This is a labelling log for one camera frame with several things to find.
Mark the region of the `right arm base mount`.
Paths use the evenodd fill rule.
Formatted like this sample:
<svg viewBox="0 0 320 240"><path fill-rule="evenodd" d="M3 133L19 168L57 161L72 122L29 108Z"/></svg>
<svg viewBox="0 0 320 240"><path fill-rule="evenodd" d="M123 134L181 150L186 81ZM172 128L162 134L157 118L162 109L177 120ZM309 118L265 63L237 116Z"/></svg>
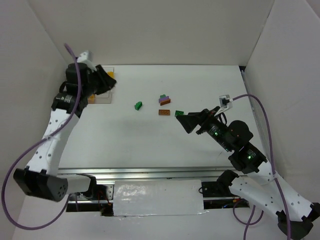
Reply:
<svg viewBox="0 0 320 240"><path fill-rule="evenodd" d="M229 187L239 176L232 170L226 170L216 181L203 181L198 192L203 197L205 210L248 208L248 202L231 193Z"/></svg>

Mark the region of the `yellow rectangular lego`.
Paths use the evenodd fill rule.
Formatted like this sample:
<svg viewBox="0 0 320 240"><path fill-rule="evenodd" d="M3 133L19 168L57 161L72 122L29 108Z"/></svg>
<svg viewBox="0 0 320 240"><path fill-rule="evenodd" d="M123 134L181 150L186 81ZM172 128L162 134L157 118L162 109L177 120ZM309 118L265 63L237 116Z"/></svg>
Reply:
<svg viewBox="0 0 320 240"><path fill-rule="evenodd" d="M114 72L113 72L113 71L108 71L107 74L108 74L111 78L114 78Z"/></svg>

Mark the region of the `green square lego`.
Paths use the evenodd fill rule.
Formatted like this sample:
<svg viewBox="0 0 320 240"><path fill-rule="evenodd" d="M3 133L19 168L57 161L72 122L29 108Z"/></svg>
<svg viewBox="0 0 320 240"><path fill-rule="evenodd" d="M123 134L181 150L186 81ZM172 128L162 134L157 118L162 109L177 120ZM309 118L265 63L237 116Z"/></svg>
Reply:
<svg viewBox="0 0 320 240"><path fill-rule="evenodd" d="M184 111L181 111L181 110L176 110L175 113L174 113L174 116L177 117L177 116L183 116L185 113Z"/></svg>

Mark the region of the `purple brown green lego stack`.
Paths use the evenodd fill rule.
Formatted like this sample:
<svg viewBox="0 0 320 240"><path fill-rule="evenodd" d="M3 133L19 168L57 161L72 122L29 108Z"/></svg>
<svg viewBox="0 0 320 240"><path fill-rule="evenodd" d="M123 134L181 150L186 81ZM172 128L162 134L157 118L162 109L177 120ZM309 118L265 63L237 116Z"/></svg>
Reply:
<svg viewBox="0 0 320 240"><path fill-rule="evenodd" d="M162 94L159 96L158 103L162 106L162 102L169 101L170 97L168 95Z"/></svg>

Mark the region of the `green sloped lego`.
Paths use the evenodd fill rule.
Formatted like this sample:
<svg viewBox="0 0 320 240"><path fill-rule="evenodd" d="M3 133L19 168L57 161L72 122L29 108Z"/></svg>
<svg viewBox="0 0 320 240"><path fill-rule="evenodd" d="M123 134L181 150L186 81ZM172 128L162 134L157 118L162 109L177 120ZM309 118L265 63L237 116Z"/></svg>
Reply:
<svg viewBox="0 0 320 240"><path fill-rule="evenodd" d="M140 108L143 106L143 103L141 101L138 101L135 105L134 105L134 109L136 111L139 111Z"/></svg>

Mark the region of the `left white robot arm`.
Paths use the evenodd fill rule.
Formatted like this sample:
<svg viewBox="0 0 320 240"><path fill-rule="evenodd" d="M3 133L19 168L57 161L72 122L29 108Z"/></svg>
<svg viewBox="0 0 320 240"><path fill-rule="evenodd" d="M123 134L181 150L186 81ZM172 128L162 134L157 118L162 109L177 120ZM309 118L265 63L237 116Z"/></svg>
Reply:
<svg viewBox="0 0 320 240"><path fill-rule="evenodd" d="M30 197L61 201L66 195L84 194L88 199L97 193L97 180L85 173L58 177L58 168L68 138L78 123L88 98L110 91L116 80L101 65L91 69L85 63L68 65L66 80L60 85L51 105L43 141L23 169L17 168L13 178Z"/></svg>

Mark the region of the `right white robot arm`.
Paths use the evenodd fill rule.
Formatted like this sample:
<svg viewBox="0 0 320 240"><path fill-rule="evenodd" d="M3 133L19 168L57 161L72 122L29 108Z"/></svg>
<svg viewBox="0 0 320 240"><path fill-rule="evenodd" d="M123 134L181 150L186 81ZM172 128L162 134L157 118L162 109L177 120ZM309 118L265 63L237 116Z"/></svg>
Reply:
<svg viewBox="0 0 320 240"><path fill-rule="evenodd" d="M273 173L266 156L250 140L253 134L248 125L234 120L226 125L215 117L217 109L204 109L178 115L176 119L189 134L195 127L197 135L207 133L224 150L236 171L226 170L216 181L217 190L242 197L261 208L277 221L278 228L292 240L301 240L313 228L320 216L319 203L312 203L297 193L278 173ZM251 186L237 172L252 179L259 188Z"/></svg>

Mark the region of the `yellow orange rounded lego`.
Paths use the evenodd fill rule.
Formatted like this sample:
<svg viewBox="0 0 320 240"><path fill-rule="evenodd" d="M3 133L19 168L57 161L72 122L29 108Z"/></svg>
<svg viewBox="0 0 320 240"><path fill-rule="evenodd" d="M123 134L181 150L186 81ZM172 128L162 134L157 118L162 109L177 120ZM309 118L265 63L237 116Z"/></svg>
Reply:
<svg viewBox="0 0 320 240"><path fill-rule="evenodd" d="M96 96L93 94L88 98L88 103L95 104L95 102L96 102Z"/></svg>

